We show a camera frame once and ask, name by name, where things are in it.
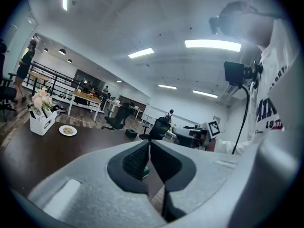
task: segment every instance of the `white basket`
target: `white basket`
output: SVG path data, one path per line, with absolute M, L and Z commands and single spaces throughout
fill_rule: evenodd
M 29 118 L 30 130 L 33 133 L 43 136 L 54 124 L 56 117 L 57 117 L 56 111 L 54 111 L 51 115 L 49 115 L 48 118 L 44 119 L 43 121 L 38 121 L 37 119 L 31 116 Z

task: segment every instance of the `flower arrangement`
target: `flower arrangement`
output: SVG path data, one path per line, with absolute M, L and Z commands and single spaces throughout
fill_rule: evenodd
M 47 96 L 46 90 L 46 87 L 42 87 L 42 89 L 38 90 L 32 97 L 36 109 L 48 110 L 52 105 L 52 97 Z

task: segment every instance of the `white wall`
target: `white wall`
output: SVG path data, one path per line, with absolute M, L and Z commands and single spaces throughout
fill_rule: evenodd
M 222 130 L 228 118 L 225 106 L 203 100 L 195 95 L 179 95 L 173 91 L 156 91 L 150 100 L 150 105 L 145 113 L 155 118 L 164 116 L 166 112 L 173 109 L 172 124 L 182 127 L 209 122 L 213 120 L 213 116 L 217 116 L 221 118 L 219 126 Z
M 41 53 L 38 50 L 36 50 L 35 55 L 32 59 L 32 62 L 34 61 L 71 78 L 74 78 L 74 75 L 78 69 L 73 64 L 61 60 L 60 58 L 55 57 L 47 52 Z
M 121 96 L 127 97 L 131 100 L 137 101 L 142 104 L 147 104 L 150 100 L 150 97 L 146 96 L 139 90 L 135 89 L 134 87 L 128 85 L 127 83 L 121 83 L 123 85 L 123 91 Z
M 8 73 L 14 73 L 19 57 L 22 56 L 23 48 L 27 45 L 31 33 L 36 27 L 34 20 L 32 24 L 28 21 L 30 8 L 26 0 L 23 0 L 8 19 L 1 38 L 7 46 L 5 61 L 3 65 L 3 76 L 9 77 Z
M 79 66 L 77 65 L 77 62 L 73 62 L 73 64 L 70 64 L 58 57 L 49 54 L 48 52 L 45 51 L 40 52 L 36 50 L 35 56 L 33 57 L 33 61 L 36 61 L 46 67 L 49 67 L 71 78 L 74 78 L 77 69 L 80 69 L 98 78 L 99 80 L 105 82 L 105 86 L 109 86 L 109 93 L 111 93 L 111 96 L 118 98 L 122 92 L 121 84 L 106 77 L 106 75 L 103 72 L 100 72 L 98 75 L 95 72 L 93 72 L 92 67 L 96 67 L 96 66 L 95 63 L 90 62 L 90 60 L 87 60 L 85 63 L 80 63 L 81 66 Z
M 245 113 L 246 101 L 242 101 L 233 105 L 228 109 L 228 120 L 224 127 L 224 132 L 221 134 L 222 140 L 229 140 L 235 142 L 238 138 L 239 131 L 241 129 L 244 113 Z M 248 132 L 248 115 L 239 138 L 239 142 L 247 140 Z

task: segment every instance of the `dark wooden floor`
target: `dark wooden floor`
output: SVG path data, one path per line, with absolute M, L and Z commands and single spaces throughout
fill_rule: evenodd
M 12 139 L 14 132 L 22 126 L 29 119 L 29 112 L 27 104 L 30 103 L 30 100 L 27 99 L 25 103 L 13 104 L 13 108 L 17 110 L 17 116 L 13 112 L 5 111 L 7 122 L 4 122 L 3 112 L 0 112 L 0 154 L 2 154 L 8 145 L 9 141 Z M 68 109 L 68 105 L 61 102 L 54 102 L 55 104 L 62 105 Z M 70 116 L 67 116 L 66 113 L 62 113 L 56 118 L 57 122 L 61 122 L 68 125 L 83 126 L 89 128 L 101 128 L 102 126 L 107 126 L 105 122 L 105 114 L 98 114 L 96 121 L 93 121 L 94 112 L 89 110 L 73 106 Z M 133 115 L 130 115 L 126 120 L 126 125 L 122 131 L 131 128 L 134 129 L 138 134 L 143 134 L 144 128 L 142 123 L 139 123 L 140 119 L 135 119 Z M 149 133 L 152 127 L 147 128 L 146 133 Z M 169 137 L 164 138 L 166 141 L 170 141 Z M 164 195 L 164 188 L 162 188 L 155 197 L 151 200 L 152 205 L 156 210 L 161 212 L 162 208 L 162 199 Z

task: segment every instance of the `person's arm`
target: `person's arm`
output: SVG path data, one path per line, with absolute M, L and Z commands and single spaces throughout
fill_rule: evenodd
M 32 61 L 32 58 L 31 58 L 31 55 L 32 55 L 32 52 L 31 51 L 28 51 L 24 56 L 23 58 L 21 59 L 21 61 L 19 61 L 19 64 L 20 65 L 29 65 Z
M 249 145 L 251 138 L 253 137 L 256 128 L 256 108 L 257 108 L 256 98 L 257 98 L 257 93 L 253 89 L 253 83 L 252 83 L 250 86 L 250 99 L 249 99 L 248 116 L 247 116 L 248 117 L 247 141 L 239 142 L 237 144 L 235 154 L 243 154 L 244 149 Z M 236 143 L 233 141 L 223 141 L 221 139 L 216 139 L 211 141 L 210 145 L 207 147 L 207 151 L 231 154 L 235 144 Z

